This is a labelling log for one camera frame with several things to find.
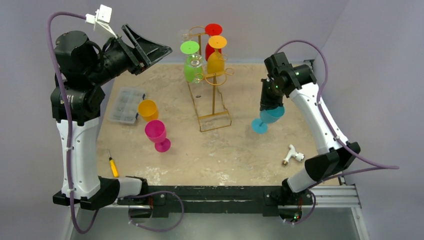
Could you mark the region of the blue wine glass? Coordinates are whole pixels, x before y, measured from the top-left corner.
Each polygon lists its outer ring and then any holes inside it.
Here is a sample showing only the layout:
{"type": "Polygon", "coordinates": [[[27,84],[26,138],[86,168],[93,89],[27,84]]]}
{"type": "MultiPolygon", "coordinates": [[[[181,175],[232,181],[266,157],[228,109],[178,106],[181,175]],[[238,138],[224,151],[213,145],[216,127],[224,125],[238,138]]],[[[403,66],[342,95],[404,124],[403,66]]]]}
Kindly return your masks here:
{"type": "Polygon", "coordinates": [[[264,134],[268,131],[268,125],[278,121],[284,114],[284,106],[278,106],[274,109],[261,110],[259,112],[259,118],[255,118],[251,122],[251,128],[257,134],[264,134]]]}

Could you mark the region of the orange wine glass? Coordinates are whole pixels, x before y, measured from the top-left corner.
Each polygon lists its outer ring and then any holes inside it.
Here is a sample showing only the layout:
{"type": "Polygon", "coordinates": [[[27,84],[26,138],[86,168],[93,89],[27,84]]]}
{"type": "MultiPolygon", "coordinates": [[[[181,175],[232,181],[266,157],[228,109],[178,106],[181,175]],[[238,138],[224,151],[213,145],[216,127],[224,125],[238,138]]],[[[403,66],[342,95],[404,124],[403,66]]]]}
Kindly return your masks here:
{"type": "Polygon", "coordinates": [[[206,45],[206,71],[208,74],[223,72],[225,60],[221,50],[227,45],[227,39],[221,35],[213,35],[206,45]]]}
{"type": "Polygon", "coordinates": [[[137,107],[138,114],[141,118],[150,122],[159,118],[159,110],[156,103],[153,100],[145,99],[139,103],[137,107]]]}

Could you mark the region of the pink wine glass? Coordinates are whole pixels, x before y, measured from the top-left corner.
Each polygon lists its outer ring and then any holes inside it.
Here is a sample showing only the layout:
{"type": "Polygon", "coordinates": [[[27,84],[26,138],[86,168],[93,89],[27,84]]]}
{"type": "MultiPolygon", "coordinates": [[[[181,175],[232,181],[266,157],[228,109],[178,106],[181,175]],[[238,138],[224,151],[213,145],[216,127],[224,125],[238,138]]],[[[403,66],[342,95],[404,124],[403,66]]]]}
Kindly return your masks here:
{"type": "Polygon", "coordinates": [[[171,141],[167,138],[167,129],[160,120],[149,121],[144,132],[147,138],[154,143],[154,148],[159,153],[167,152],[171,147],[171,141]]]}

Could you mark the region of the clear wine glass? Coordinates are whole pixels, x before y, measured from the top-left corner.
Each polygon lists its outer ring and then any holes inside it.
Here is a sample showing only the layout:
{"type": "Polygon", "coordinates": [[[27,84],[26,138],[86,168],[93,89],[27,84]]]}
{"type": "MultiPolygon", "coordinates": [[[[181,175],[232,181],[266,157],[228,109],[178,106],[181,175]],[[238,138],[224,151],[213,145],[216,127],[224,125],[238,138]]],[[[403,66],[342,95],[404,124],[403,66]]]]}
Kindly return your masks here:
{"type": "Polygon", "coordinates": [[[187,42],[192,40],[192,36],[188,29],[182,29],[177,33],[177,38],[180,42],[187,42]]]}
{"type": "Polygon", "coordinates": [[[185,60],[185,65],[191,68],[202,68],[204,64],[204,57],[197,53],[188,54],[185,60]]]}

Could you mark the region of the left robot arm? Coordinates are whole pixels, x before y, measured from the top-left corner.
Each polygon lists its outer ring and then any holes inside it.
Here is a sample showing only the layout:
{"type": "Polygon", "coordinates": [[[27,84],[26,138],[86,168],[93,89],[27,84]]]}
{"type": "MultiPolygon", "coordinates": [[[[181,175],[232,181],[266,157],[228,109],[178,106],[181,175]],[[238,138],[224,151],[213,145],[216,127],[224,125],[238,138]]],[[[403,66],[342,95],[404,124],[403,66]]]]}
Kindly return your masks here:
{"type": "Polygon", "coordinates": [[[56,39],[54,54],[65,81],[51,93],[52,116],[62,141],[64,179],[53,195],[57,205],[79,204],[85,210],[98,210],[116,199],[130,197],[138,205],[149,199],[147,180],[126,176],[107,178],[97,171],[97,130],[102,86],[124,72],[139,75],[173,50],[122,26],[131,41],[111,37],[100,47],[86,33],[73,30],[56,39]]]}

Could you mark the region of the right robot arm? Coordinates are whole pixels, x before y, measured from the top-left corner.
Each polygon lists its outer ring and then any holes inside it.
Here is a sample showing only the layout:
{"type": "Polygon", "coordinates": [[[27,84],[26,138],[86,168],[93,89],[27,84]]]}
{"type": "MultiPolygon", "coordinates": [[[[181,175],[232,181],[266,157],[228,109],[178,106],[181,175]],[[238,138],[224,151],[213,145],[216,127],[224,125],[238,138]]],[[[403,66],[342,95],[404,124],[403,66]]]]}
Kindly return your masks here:
{"type": "Polygon", "coordinates": [[[325,178],[346,170],[361,148],[357,142],[337,130],[324,101],[318,95],[319,86],[307,65],[294,67],[285,53],[275,53],[264,60],[267,77],[261,80],[259,118],[251,126],[258,134],[268,130],[268,124],[285,113],[283,97],[291,99],[305,118],[315,140],[317,155],[304,162],[304,167],[281,183],[280,196],[288,204],[301,193],[325,178]]]}

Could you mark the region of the green wine glass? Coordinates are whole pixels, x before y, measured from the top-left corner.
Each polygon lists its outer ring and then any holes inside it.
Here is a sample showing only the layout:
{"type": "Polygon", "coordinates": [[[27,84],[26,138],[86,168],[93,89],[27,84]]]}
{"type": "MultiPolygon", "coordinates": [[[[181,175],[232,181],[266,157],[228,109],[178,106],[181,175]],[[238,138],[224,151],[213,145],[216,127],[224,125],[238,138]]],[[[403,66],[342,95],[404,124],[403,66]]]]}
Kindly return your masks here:
{"type": "Polygon", "coordinates": [[[196,41],[185,41],[180,45],[180,51],[186,55],[184,62],[184,78],[188,83],[196,81],[196,75],[203,72],[204,58],[198,53],[200,45],[196,41]]]}

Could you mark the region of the red wine glass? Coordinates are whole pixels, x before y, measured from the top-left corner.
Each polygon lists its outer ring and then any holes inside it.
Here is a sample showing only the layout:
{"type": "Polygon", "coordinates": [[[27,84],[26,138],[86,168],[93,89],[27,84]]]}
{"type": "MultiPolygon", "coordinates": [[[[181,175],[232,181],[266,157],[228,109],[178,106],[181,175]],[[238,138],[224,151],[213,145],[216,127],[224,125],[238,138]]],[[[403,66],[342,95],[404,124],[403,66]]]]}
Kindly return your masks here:
{"type": "MultiPolygon", "coordinates": [[[[205,27],[205,33],[212,36],[219,36],[223,31],[223,28],[220,24],[210,23],[205,27]]],[[[206,44],[205,47],[205,59],[208,60],[210,55],[215,52],[215,49],[210,46],[209,43],[206,44]]]]}

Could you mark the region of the clear plastic organizer box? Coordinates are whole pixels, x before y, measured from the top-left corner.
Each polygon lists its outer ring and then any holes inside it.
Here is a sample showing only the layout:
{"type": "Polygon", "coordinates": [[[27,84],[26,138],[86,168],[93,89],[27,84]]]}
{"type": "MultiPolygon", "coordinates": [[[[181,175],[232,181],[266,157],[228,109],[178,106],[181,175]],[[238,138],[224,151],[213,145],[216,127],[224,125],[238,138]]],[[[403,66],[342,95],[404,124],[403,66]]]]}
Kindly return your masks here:
{"type": "Polygon", "coordinates": [[[137,87],[121,87],[112,105],[108,120],[115,123],[134,124],[138,106],[145,99],[146,92],[137,87]]]}

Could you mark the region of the white plastic pipe fitting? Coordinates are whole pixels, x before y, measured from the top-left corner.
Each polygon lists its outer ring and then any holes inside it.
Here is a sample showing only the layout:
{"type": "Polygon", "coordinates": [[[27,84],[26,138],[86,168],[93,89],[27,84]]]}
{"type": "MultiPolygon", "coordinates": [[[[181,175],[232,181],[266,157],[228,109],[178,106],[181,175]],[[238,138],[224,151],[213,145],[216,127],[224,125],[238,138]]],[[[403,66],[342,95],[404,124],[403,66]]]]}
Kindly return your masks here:
{"type": "Polygon", "coordinates": [[[286,166],[290,162],[290,159],[294,159],[298,162],[301,162],[302,160],[305,159],[305,155],[301,152],[296,151],[295,147],[292,144],[290,144],[288,148],[289,150],[285,158],[282,160],[282,164],[284,166],[286,166]]]}

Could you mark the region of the yellow handled screwdriver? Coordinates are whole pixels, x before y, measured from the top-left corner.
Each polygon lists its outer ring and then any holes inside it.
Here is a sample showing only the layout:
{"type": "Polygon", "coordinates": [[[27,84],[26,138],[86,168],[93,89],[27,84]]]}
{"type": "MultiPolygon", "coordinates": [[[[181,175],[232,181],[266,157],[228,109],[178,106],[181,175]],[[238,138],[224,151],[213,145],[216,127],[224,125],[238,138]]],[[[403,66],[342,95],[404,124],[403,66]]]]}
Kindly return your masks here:
{"type": "Polygon", "coordinates": [[[113,176],[115,178],[118,178],[120,175],[119,175],[117,166],[115,164],[115,160],[112,158],[109,149],[107,149],[107,153],[108,153],[108,159],[109,159],[109,164],[110,164],[110,168],[111,168],[112,174],[113,174],[113,176]]]}

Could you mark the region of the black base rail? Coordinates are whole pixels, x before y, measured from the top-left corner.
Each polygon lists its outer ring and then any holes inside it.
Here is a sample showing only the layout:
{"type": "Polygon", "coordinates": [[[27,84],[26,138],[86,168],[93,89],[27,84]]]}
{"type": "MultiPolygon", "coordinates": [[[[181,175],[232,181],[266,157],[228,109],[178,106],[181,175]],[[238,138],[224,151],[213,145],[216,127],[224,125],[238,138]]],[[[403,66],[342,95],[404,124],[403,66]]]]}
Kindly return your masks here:
{"type": "Polygon", "coordinates": [[[261,214],[264,217],[289,217],[301,214],[302,207],[314,201],[309,190],[283,195],[279,185],[271,186],[149,186],[143,198],[123,197],[119,206],[129,207],[131,215],[151,211],[154,218],[169,214],[261,214]]]}

